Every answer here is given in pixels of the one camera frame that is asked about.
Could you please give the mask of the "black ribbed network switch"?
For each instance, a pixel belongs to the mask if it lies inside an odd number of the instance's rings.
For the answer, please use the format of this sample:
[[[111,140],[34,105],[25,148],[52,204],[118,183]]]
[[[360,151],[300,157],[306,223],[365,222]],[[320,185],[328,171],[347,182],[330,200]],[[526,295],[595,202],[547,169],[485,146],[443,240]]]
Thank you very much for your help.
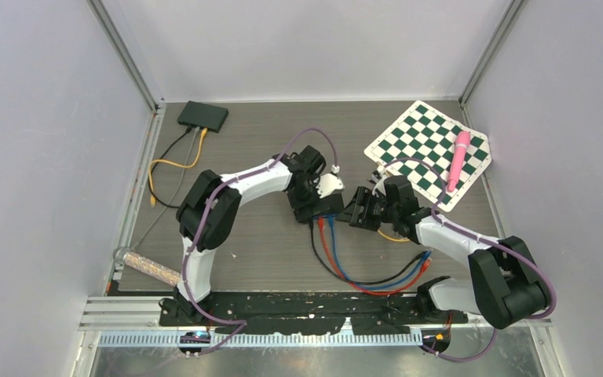
[[[294,210],[295,220],[300,224],[308,224],[314,218],[335,215],[345,208],[341,192],[330,194],[322,199],[313,199],[310,203]]]

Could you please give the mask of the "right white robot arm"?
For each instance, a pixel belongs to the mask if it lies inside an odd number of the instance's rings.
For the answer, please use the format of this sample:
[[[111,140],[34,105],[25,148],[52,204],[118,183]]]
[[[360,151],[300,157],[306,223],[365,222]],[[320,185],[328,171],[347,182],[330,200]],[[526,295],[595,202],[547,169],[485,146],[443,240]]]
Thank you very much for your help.
[[[374,188],[358,187],[338,220],[370,231],[389,224],[411,242],[440,251],[468,269],[466,280],[441,276],[418,287],[414,307],[427,322],[459,311],[504,329],[519,320],[544,317],[557,304],[555,291],[521,238],[482,236],[450,221],[437,209],[421,206],[411,183],[401,176],[384,178]]]

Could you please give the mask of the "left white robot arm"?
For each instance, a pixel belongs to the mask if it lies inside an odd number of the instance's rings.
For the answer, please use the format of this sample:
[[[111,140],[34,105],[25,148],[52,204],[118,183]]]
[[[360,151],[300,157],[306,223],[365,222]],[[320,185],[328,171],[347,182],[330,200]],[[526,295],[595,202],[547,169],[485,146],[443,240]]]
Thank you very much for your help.
[[[205,170],[199,175],[176,213],[184,247],[181,281],[176,286],[183,319],[199,325],[208,318],[205,298],[211,292],[215,253],[230,235],[243,205],[283,192],[300,224],[342,211],[345,185],[338,166],[325,172],[326,165],[322,154],[308,145],[300,153],[281,153],[238,173]]]

